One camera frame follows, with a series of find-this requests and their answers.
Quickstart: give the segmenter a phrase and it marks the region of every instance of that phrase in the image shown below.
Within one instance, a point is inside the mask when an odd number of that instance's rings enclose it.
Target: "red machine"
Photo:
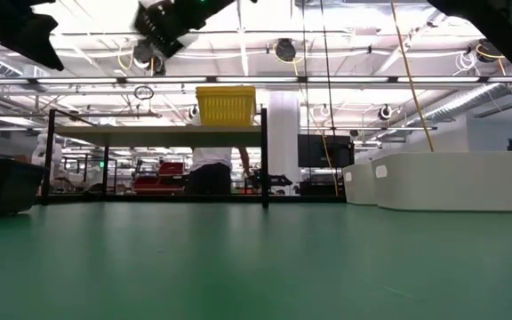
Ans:
[[[160,163],[156,172],[140,172],[134,175],[133,192],[138,195],[181,195],[185,192],[188,176],[184,163]]]

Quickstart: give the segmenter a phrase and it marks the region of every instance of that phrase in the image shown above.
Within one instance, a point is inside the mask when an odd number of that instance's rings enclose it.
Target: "black monitor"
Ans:
[[[321,135],[298,135],[298,166],[329,168],[327,154],[333,168],[355,164],[355,148],[349,136],[325,136],[325,145]]]

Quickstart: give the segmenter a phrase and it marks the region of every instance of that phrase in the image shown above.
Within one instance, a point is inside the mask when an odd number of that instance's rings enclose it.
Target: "black pants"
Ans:
[[[230,195],[230,168],[224,164],[206,164],[191,172],[185,192],[188,195]]]

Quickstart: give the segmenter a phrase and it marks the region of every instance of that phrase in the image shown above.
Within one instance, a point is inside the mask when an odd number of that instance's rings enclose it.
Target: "white shirt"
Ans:
[[[191,120],[192,125],[201,125],[198,112]],[[193,150],[193,165],[190,171],[195,171],[207,164],[224,164],[232,169],[232,148],[195,148]]]

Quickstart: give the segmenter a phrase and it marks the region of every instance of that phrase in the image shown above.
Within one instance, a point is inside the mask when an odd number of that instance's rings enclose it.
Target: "yellow basket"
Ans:
[[[253,86],[197,87],[201,124],[249,126],[256,108]]]

